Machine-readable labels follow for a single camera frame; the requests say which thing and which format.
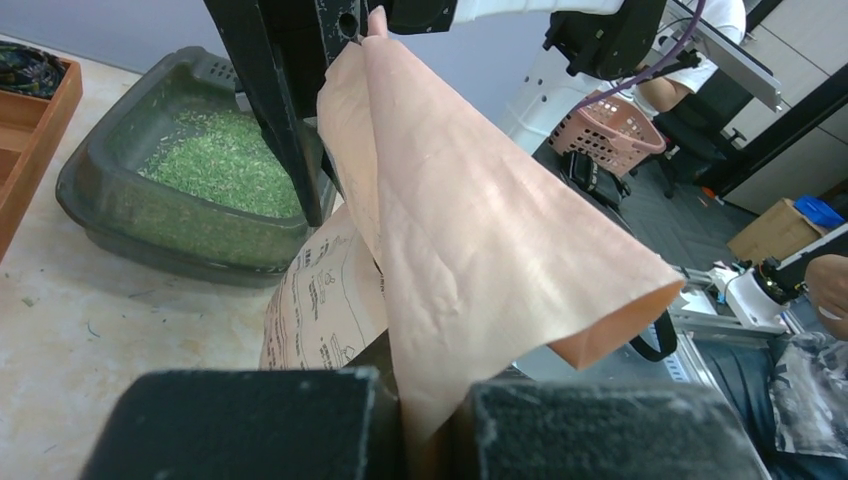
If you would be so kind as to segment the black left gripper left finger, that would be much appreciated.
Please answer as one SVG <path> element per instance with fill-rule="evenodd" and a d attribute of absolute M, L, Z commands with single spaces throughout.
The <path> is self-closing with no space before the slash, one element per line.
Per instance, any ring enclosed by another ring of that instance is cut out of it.
<path fill-rule="evenodd" d="M 399 479 L 396 398 L 372 367 L 170 370 L 119 397 L 85 479 Z"/>

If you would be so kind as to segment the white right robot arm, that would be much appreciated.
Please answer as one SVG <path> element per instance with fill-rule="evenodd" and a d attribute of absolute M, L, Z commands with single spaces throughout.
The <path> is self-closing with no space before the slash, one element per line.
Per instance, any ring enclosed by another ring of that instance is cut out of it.
<path fill-rule="evenodd" d="M 478 18 L 541 11 L 550 23 L 500 129 L 534 152 L 604 81 L 636 80 L 664 10 L 661 1 L 387 1 L 388 29 L 433 34 Z M 290 176 L 307 223 L 322 225 L 321 175 L 335 176 L 318 136 L 324 75 L 367 31 L 372 1 L 209 1 L 209 12 L 263 140 Z"/>

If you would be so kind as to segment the orange cat litter bag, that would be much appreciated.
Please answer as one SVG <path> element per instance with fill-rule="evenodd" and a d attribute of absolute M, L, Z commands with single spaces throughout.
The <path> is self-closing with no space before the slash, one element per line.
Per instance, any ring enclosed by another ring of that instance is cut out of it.
<path fill-rule="evenodd" d="M 335 370 L 386 334 L 414 479 L 448 477 L 446 423 L 474 383 L 540 346 L 588 367 L 682 288 L 390 38 L 382 8 L 330 66 L 318 131 L 345 201 L 275 291 L 259 365 Z"/>

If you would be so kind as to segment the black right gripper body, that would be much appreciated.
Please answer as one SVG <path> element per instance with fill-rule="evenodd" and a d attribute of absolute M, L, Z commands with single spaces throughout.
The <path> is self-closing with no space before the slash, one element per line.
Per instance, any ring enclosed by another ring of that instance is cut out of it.
<path fill-rule="evenodd" d="M 441 33 L 450 29 L 457 0 L 387 0 L 389 31 L 399 35 Z"/>

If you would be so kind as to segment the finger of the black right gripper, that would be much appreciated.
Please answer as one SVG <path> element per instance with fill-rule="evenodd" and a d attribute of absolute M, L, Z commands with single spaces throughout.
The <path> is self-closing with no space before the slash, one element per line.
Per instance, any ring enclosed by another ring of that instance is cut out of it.
<path fill-rule="evenodd" d="M 324 221 L 319 179 L 332 168 L 317 132 L 325 72 L 363 30 L 365 1 L 206 0 L 262 137 L 312 227 Z"/>

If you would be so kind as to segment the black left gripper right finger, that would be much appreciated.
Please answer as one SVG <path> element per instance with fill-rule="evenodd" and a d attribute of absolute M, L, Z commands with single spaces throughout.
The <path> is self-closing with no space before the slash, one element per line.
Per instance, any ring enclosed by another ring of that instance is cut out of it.
<path fill-rule="evenodd" d="M 450 440 L 453 479 L 769 476 L 723 396 L 685 383 L 477 383 Z"/>

